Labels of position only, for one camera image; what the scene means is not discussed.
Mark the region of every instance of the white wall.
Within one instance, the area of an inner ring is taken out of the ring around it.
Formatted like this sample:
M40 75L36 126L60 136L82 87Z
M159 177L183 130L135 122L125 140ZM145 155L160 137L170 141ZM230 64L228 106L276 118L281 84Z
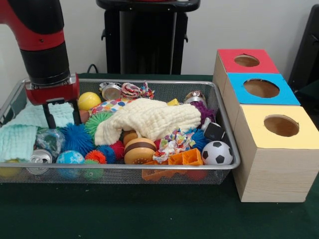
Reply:
M60 0L72 72L95 63L106 71L104 11L94 0ZM189 43L182 74L212 74L218 48L264 48L279 71L289 77L311 7L317 0L202 0L190 12ZM0 25L0 106L18 80L26 77L14 36Z

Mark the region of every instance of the wooden cube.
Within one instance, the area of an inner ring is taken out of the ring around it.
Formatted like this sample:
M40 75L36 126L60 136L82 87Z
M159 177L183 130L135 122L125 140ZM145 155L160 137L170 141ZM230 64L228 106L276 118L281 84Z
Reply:
M219 49L213 82L218 86L222 96L227 73L279 73L279 71L265 50Z
M304 202L319 171L319 132L300 106L241 105L235 125L242 202Z
M232 129L240 104L300 105L281 74L228 73L224 104Z

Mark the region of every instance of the mint green cloth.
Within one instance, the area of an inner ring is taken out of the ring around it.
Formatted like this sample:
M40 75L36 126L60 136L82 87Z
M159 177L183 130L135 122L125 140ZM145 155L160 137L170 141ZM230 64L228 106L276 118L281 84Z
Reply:
M49 104L57 127L74 123L73 108L69 103ZM28 103L17 116L0 128L0 162L18 158L28 162L35 143L38 127L48 127L42 106Z

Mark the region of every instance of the yellow toy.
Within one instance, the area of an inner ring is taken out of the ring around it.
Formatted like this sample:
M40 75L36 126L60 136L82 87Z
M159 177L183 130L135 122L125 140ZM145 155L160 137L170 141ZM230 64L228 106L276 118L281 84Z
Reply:
M174 99L167 104L168 106L179 106L179 102L177 99Z
M78 106L79 110L88 111L92 107L102 103L100 97L93 92L86 92L79 97Z
M6 161L6 163L19 163L17 159L11 159ZM21 171L21 168L14 167L1 167L0 168L0 177L8 178L17 175Z

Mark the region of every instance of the green spiky ball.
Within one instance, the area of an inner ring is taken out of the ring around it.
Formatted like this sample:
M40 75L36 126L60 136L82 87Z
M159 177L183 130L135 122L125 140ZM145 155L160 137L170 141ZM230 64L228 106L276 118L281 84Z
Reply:
M97 161L92 159L87 159L85 164L99 164ZM103 168L86 168L84 171L84 177L89 180L97 180L102 178Z
M85 130L89 135L91 135L93 142L94 142L94 135L98 125L102 123L103 121L107 120L112 115L113 113L111 112L100 112L100 113L92 115L89 118L89 120L85 123Z

